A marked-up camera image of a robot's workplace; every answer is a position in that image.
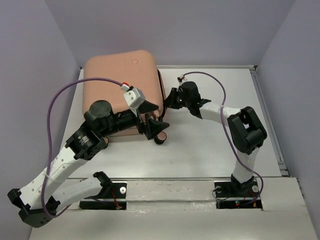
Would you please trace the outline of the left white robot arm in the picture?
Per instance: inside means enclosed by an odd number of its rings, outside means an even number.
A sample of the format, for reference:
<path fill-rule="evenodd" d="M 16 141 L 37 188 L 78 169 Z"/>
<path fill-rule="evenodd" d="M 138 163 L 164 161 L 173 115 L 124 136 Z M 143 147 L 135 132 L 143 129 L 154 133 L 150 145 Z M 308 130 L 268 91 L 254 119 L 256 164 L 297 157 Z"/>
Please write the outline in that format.
<path fill-rule="evenodd" d="M 130 109 L 113 113 L 111 104 L 106 100 L 95 101 L 85 112 L 84 119 L 50 167 L 46 167 L 28 185 L 8 192 L 9 200 L 19 208 L 18 215 L 25 224 L 40 228 L 59 216 L 63 208 L 84 198 L 104 198 L 112 192 L 113 182 L 102 171 L 71 187 L 60 187 L 73 172 L 108 147 L 106 137 L 137 127 L 140 134 L 151 140 L 169 127 L 169 123 L 152 119 L 149 114 L 141 120 Z"/>

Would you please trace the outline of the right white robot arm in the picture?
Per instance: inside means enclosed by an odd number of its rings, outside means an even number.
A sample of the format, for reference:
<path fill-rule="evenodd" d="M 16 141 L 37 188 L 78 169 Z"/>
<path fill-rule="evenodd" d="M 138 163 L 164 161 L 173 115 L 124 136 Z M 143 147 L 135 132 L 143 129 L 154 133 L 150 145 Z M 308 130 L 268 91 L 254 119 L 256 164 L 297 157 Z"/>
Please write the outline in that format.
<path fill-rule="evenodd" d="M 192 81 L 172 88 L 164 101 L 170 109 L 187 108 L 191 115 L 220 123 L 236 157 L 231 174 L 230 190 L 235 196 L 246 193 L 254 180 L 254 165 L 259 149 L 267 138 L 267 131 L 255 110 L 225 107 L 202 98 L 197 85 Z"/>

